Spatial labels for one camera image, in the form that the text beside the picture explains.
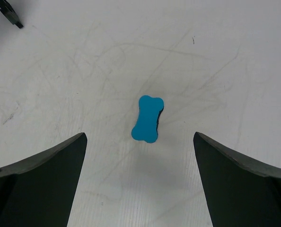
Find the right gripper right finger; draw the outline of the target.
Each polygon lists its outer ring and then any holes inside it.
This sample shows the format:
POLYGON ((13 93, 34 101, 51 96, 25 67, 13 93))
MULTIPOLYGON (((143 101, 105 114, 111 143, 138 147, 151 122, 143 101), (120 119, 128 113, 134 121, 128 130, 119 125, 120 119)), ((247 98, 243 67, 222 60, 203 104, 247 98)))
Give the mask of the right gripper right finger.
POLYGON ((193 144, 213 226, 281 227, 281 168, 199 132, 193 144))

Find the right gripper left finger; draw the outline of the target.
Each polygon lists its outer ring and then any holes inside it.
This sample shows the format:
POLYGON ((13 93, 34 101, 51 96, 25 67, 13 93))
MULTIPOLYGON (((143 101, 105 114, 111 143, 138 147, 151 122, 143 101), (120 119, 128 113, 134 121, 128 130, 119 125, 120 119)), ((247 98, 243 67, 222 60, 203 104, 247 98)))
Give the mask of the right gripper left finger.
POLYGON ((85 133, 0 167, 0 227, 65 227, 87 148, 85 133))

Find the blue whiteboard eraser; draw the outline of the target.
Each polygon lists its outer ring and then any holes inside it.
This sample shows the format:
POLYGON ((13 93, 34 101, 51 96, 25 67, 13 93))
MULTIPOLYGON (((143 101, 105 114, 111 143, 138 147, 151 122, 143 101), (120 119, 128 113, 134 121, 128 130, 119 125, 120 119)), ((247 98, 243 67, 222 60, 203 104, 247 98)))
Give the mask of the blue whiteboard eraser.
POLYGON ((158 139, 159 117, 164 109, 164 101, 160 97, 144 95, 139 99, 139 115, 131 131, 133 139, 154 143, 158 139))

